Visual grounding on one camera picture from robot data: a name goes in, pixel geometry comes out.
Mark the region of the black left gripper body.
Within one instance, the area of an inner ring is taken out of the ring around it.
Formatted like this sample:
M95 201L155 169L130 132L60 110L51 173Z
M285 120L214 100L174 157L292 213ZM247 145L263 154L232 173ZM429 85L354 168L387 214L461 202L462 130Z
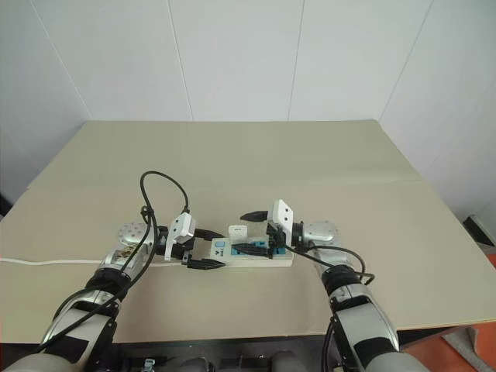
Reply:
M170 257L179 260L182 264L187 264L192 257L194 245L195 238L191 238L185 243L174 243Z

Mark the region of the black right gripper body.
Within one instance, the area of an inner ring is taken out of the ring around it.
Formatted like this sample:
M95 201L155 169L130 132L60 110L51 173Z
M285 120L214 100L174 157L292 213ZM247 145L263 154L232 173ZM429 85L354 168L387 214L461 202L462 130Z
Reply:
M280 226L267 225L268 253L285 253L285 232Z

